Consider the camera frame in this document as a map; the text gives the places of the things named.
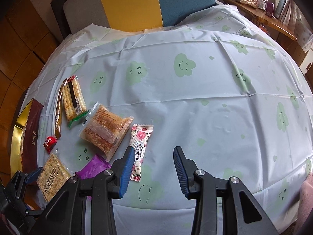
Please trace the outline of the pink floral snack packet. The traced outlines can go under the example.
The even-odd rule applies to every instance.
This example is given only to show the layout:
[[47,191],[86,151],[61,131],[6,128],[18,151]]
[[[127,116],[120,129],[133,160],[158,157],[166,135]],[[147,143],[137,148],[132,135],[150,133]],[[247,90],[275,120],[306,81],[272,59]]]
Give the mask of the pink floral snack packet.
[[153,132],[153,125],[134,124],[131,130],[130,146],[135,152],[135,160],[130,175],[130,180],[140,182],[142,173],[142,162],[148,140]]

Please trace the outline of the purple snack packet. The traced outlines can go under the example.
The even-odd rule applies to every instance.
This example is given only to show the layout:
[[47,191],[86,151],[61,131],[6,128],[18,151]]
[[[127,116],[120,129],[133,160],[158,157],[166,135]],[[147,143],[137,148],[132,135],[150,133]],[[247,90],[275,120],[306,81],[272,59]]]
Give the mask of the purple snack packet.
[[80,179],[94,178],[97,174],[110,169],[111,164],[107,162],[103,157],[96,154],[82,170],[75,173]]

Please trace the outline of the small red candy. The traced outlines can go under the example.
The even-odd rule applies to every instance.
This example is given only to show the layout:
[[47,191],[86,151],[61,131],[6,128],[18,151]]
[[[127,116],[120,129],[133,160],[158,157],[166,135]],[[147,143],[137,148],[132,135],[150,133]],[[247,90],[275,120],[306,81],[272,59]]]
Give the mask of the small red candy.
[[51,153],[52,149],[54,148],[54,146],[57,143],[57,139],[54,136],[48,136],[45,140],[45,142],[43,143],[43,146],[45,148],[45,150],[47,151],[48,154]]

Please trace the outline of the brown rice cake packet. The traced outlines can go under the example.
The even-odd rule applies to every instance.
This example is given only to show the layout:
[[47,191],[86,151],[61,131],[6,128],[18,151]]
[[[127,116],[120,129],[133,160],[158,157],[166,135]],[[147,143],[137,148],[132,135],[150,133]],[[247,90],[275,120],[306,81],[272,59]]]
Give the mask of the brown rice cake packet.
[[96,146],[109,162],[124,139],[133,116],[122,118],[96,102],[82,123],[79,137]]

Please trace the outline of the gold stick packet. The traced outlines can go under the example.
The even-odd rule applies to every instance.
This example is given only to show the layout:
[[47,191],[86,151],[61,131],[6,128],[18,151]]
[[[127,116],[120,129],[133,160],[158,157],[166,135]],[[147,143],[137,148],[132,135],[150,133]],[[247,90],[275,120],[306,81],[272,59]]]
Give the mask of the gold stick packet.
[[62,102],[62,89],[64,85],[67,83],[67,78],[63,80],[63,83],[60,86],[60,89],[58,91],[57,99],[56,99],[56,105],[55,105],[55,119],[54,119],[54,135],[56,139],[61,138],[61,126],[62,126],[62,108],[61,108],[61,102]]

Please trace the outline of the soda cracker packet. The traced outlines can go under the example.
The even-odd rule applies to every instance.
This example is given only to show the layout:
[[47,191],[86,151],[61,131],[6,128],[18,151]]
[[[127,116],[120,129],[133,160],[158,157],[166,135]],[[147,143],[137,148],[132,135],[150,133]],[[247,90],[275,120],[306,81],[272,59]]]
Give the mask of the soda cracker packet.
[[61,93],[68,127],[70,128],[75,121],[79,121],[89,112],[76,75],[72,75],[65,80],[61,87]]

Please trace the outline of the gold tin box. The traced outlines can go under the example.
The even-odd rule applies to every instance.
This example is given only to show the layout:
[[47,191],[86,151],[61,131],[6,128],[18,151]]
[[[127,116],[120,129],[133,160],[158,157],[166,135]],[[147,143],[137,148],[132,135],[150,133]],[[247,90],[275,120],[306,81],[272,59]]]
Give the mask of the gold tin box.
[[38,168],[37,140],[42,109],[40,102],[31,99],[14,124],[10,156],[11,175],[18,170],[29,174]]

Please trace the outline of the white cloud-print tablecloth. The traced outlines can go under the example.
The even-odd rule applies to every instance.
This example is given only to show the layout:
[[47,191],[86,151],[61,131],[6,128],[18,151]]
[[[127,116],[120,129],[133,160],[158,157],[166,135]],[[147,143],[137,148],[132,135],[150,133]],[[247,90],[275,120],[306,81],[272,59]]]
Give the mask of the white cloud-print tablecloth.
[[178,26],[127,33],[90,25],[67,37],[28,88],[43,104],[38,165],[63,80],[76,75],[88,108],[153,125],[140,182],[113,202],[118,234],[190,234],[195,202],[182,194],[173,150],[214,177],[239,177],[278,232],[297,218],[312,169],[312,92],[291,56],[233,6]]

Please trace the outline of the pink cloth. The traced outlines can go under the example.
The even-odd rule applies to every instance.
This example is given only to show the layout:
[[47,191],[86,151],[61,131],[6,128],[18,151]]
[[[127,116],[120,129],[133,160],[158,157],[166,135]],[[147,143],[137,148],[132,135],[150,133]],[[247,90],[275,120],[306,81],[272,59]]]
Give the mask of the pink cloth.
[[305,234],[312,234],[312,219],[305,225],[312,212],[312,173],[310,172],[300,188],[300,204],[294,234],[301,234],[304,227],[310,228]]

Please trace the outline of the wooden panel cabinet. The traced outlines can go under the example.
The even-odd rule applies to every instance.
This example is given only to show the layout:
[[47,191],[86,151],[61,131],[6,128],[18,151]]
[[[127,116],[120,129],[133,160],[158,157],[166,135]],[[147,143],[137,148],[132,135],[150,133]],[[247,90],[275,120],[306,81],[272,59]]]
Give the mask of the wooden panel cabinet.
[[8,143],[20,98],[59,42],[30,0],[1,5],[1,175],[10,174]]

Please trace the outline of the grey yellow blue sofa back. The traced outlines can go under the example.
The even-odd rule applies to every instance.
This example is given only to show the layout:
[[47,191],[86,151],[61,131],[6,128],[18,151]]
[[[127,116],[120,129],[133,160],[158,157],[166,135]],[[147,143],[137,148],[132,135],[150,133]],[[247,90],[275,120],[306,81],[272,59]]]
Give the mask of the grey yellow blue sofa back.
[[126,32],[177,25],[215,0],[67,0],[63,6],[72,33],[90,24]]

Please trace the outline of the white storage cabinet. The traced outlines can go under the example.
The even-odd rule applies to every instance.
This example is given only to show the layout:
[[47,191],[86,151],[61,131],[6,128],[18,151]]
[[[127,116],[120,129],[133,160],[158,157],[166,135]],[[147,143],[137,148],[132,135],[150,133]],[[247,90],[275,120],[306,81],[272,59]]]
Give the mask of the white storage cabinet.
[[312,66],[312,62],[313,62],[313,50],[312,48],[310,48],[309,51],[306,52],[306,55],[303,61],[299,65],[299,68],[301,72],[303,73],[303,75],[306,75],[306,73],[310,70]]

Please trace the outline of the wooden side shelf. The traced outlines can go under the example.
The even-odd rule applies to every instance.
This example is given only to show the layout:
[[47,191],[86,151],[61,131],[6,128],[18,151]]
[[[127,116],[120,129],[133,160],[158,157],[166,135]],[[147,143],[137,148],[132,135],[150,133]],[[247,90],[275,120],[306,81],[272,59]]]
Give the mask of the wooden side shelf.
[[257,22],[257,25],[259,25],[260,23],[264,25],[268,25],[270,28],[277,30],[278,32],[284,34],[290,39],[294,41],[297,40],[296,36],[294,35],[293,30],[288,29],[288,27],[283,25],[281,22],[279,22],[279,20],[275,19],[274,17],[270,18],[269,16],[265,14],[263,10],[255,9],[250,5],[238,3],[235,0],[223,0],[223,1],[224,3],[237,6],[238,9],[250,15]]

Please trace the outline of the purple small box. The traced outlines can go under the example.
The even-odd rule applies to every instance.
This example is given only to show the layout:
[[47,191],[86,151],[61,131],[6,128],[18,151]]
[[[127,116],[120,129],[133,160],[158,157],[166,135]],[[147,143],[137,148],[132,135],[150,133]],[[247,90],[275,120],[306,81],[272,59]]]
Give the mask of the purple small box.
[[269,18],[272,18],[274,13],[274,4],[272,2],[267,1],[265,6],[265,15]]

